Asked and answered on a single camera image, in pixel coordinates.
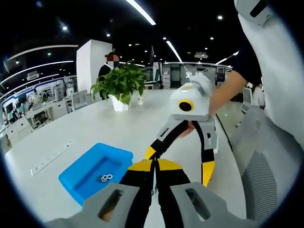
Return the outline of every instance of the green leaves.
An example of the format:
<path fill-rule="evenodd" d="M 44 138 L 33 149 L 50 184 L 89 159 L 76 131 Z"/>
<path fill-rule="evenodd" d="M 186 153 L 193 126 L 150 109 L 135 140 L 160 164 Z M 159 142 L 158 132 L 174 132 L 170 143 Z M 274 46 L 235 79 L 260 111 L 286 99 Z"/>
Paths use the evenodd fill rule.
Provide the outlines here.
<path fill-rule="evenodd" d="M 139 92 L 139 95 L 140 95 L 140 96 L 143 95 L 143 87 L 142 87 L 142 86 L 139 87 L 138 92 Z"/>
<path fill-rule="evenodd" d="M 130 103 L 130 100 L 131 100 L 130 93 L 122 94 L 120 100 L 121 100 L 124 104 L 128 105 L 128 104 Z"/>
<path fill-rule="evenodd" d="M 102 92 L 101 92 L 101 94 L 103 95 L 103 97 L 104 97 L 104 99 L 106 99 L 107 100 L 107 91 L 106 90 L 103 90 Z"/>
<path fill-rule="evenodd" d="M 114 68 L 110 73 L 101 77 L 104 78 L 103 81 L 99 81 L 99 77 L 96 84 L 91 87 L 94 99 L 95 95 L 101 92 L 105 99 L 108 94 L 111 94 L 123 103 L 129 104 L 130 94 L 133 94 L 133 91 L 139 91 L 140 95 L 143 94 L 146 76 L 132 61 L 119 68 Z"/>

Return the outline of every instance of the forearm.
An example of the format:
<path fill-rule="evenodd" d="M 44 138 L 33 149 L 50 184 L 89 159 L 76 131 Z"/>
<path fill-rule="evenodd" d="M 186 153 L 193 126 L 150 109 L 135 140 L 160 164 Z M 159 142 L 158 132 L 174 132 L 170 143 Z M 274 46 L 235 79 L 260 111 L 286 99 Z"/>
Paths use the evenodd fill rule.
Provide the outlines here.
<path fill-rule="evenodd" d="M 209 114 L 214 116 L 220 107 L 241 92 L 246 85 L 247 81 L 238 72 L 231 71 L 223 85 L 212 94 Z"/>

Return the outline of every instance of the potted plant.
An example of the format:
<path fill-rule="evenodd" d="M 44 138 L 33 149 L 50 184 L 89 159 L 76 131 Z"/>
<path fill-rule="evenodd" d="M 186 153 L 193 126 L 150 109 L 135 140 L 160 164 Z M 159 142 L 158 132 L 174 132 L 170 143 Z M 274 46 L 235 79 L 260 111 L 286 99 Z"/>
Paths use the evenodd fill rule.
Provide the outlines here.
<path fill-rule="evenodd" d="M 96 84 L 91 87 L 93 98 L 95 99 L 95 95 L 101 92 L 105 99 L 109 97 L 112 100 L 115 111 L 130 108 L 133 91 L 138 91 L 140 97 L 143 95 L 146 76 L 132 61 L 114 68 L 101 77 L 104 77 L 104 80 L 99 81 L 97 78 Z"/>

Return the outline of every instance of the power strip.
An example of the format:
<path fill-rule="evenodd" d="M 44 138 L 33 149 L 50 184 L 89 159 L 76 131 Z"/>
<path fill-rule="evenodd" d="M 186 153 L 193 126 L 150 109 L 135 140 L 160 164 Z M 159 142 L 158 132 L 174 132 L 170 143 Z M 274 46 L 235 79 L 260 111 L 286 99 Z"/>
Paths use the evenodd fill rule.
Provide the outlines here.
<path fill-rule="evenodd" d="M 34 177 L 43 168 L 45 168 L 48 164 L 50 164 L 53 160 L 55 160 L 57 157 L 62 155 L 64 152 L 66 152 L 68 149 L 70 149 L 76 143 L 77 143 L 77 140 L 70 140 L 67 143 L 65 143 L 64 145 L 62 145 L 59 149 L 52 152 L 48 157 L 41 160 L 37 166 L 35 166 L 33 169 L 30 170 L 32 176 Z"/>

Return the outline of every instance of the curved light strip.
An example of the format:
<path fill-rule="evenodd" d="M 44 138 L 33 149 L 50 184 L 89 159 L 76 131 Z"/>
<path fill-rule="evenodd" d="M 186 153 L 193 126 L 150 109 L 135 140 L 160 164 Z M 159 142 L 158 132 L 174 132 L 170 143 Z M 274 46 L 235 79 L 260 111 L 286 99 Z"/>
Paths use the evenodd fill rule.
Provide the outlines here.
<path fill-rule="evenodd" d="M 168 46 L 171 48 L 171 50 L 174 52 L 174 54 L 176 55 L 177 59 L 182 62 L 181 57 L 179 56 L 179 54 L 177 53 L 177 51 L 175 50 L 175 48 L 173 47 L 172 43 L 170 41 L 166 41 Z"/>
<path fill-rule="evenodd" d="M 52 65 L 52 64 L 58 64 L 58 63 L 73 63 L 73 62 L 74 62 L 73 60 L 72 60 L 72 61 L 61 61 L 61 62 L 54 62 L 54 63 L 46 63 L 46 64 L 42 64 L 42 65 L 39 65 L 39 66 L 33 66 L 33 67 L 28 68 L 28 69 L 21 70 L 20 72 L 15 73 L 15 74 L 9 76 L 8 78 L 5 78 L 0 84 L 2 85 L 4 82 L 10 80 L 12 77 L 14 77 L 14 76 L 16 76 L 16 75 L 18 75 L 18 74 L 20 74 L 20 73 L 22 73 L 22 72 L 25 72 L 25 71 L 27 71 L 27 70 L 35 69 L 35 68 L 41 67 L 41 66 L 43 67 L 43 66 L 47 66 L 47 65 Z"/>
<path fill-rule="evenodd" d="M 225 62 L 227 59 L 229 59 L 229 58 L 231 58 L 231 57 L 233 57 L 233 56 L 236 56 L 236 55 L 238 55 L 238 51 L 237 51 L 236 53 L 233 53 L 231 56 L 222 59 L 221 61 L 217 62 L 216 64 L 220 64 L 220 63 L 222 63 L 222 62 Z"/>
<path fill-rule="evenodd" d="M 11 92 L 14 92 L 16 89 L 19 89 L 19 88 L 21 88 L 21 87 L 23 87 L 23 86 L 25 86 L 25 85 L 27 85 L 27 84 L 30 84 L 30 83 L 32 83 L 32 82 L 36 82 L 36 81 L 39 81 L 39 80 L 42 80 L 42 79 L 45 79 L 45 78 L 48 78 L 48 77 L 54 77 L 54 76 L 57 76 L 57 75 L 59 75 L 59 74 L 55 74 L 55 75 L 50 75 L 50 76 L 38 78 L 38 79 L 32 80 L 32 81 L 30 81 L 30 82 L 24 83 L 23 85 L 19 85 L 19 86 L 17 86 L 16 88 L 12 89 L 11 91 L 7 92 L 7 93 L 6 93 L 5 95 L 3 95 L 2 97 L 0 97 L 0 100 L 1 100 L 2 98 L 4 98 L 6 95 L 10 94 Z"/>
<path fill-rule="evenodd" d="M 128 2 L 131 6 L 133 6 L 140 14 L 142 14 L 144 16 L 144 18 L 146 18 L 146 20 L 151 24 L 151 25 L 156 25 L 155 21 L 150 17 L 150 15 L 144 11 L 144 9 L 137 4 L 136 1 L 134 0 L 126 0 L 126 2 Z"/>
<path fill-rule="evenodd" d="M 30 50 L 26 50 L 26 51 L 22 51 L 18 54 L 15 54 L 14 56 L 10 57 L 7 61 L 10 61 L 12 60 L 13 58 L 16 58 L 18 56 L 21 56 L 23 54 L 26 54 L 28 52 L 32 52 L 32 51 L 37 51 L 37 50 L 42 50 L 42 49 L 47 49 L 47 48 L 76 48 L 78 47 L 78 45 L 51 45 L 51 46 L 44 46 L 44 47 L 36 47 L 36 48 L 33 48 L 33 49 L 30 49 Z"/>
<path fill-rule="evenodd" d="M 220 64 L 220 63 L 222 63 L 222 62 L 224 62 L 224 61 L 226 61 L 226 60 L 227 60 L 227 58 L 224 58 L 224 59 L 222 59 L 221 61 L 217 62 L 216 64 Z"/>
<path fill-rule="evenodd" d="M 135 64 L 136 66 L 139 66 L 139 67 L 146 67 L 145 65 L 141 65 L 141 64 Z"/>

